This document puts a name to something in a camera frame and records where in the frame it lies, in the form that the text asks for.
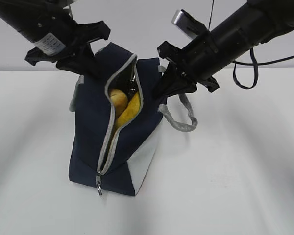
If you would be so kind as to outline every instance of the yellow tennis ball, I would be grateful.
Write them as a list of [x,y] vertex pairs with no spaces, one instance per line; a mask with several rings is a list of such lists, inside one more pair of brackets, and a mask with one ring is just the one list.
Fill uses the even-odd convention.
[[110,89],[109,97],[113,103],[113,106],[115,107],[116,118],[118,118],[127,107],[127,96],[123,91],[119,89]]

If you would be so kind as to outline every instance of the white table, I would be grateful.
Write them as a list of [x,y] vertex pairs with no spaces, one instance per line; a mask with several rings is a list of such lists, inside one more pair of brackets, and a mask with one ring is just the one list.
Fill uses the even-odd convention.
[[163,123],[138,196],[100,199],[68,180],[77,76],[0,72],[0,235],[294,235],[294,69],[261,69],[251,91],[215,78],[189,95],[196,131]]

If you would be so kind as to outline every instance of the metal zipper pull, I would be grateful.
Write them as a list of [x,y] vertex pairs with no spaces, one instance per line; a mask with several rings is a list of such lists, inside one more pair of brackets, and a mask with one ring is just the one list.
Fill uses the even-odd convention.
[[96,174],[96,187],[99,193],[99,196],[102,196],[102,189],[101,189],[101,171],[97,171]]

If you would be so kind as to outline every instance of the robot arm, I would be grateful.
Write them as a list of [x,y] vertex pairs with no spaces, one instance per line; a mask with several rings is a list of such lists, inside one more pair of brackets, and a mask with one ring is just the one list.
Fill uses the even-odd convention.
[[254,46],[294,30],[294,0],[247,0],[211,32],[183,10],[172,23],[192,41],[183,49],[168,42],[158,48],[159,56],[170,63],[155,97],[194,92],[197,83],[215,91],[219,88],[212,77],[216,72]]
[[0,0],[0,17],[32,42],[26,60],[57,62],[58,69],[97,76],[90,43],[107,40],[110,29],[101,21],[78,24],[63,9],[77,0]]
[[[57,62],[57,68],[97,77],[90,42],[108,39],[104,22],[78,24],[63,9],[77,0],[0,0],[0,17],[31,41],[36,48],[26,60]],[[260,43],[294,30],[294,0],[247,0],[240,9],[209,31],[185,11],[173,23],[192,38],[183,49],[164,42],[159,56],[169,60],[154,96],[172,96],[197,90],[219,88],[212,77]]]

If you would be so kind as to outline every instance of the white label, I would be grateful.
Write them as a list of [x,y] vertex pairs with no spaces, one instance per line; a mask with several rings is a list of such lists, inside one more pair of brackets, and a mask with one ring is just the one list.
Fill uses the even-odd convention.
[[55,56],[65,48],[65,45],[52,33],[48,33],[41,40],[33,44],[47,56]]

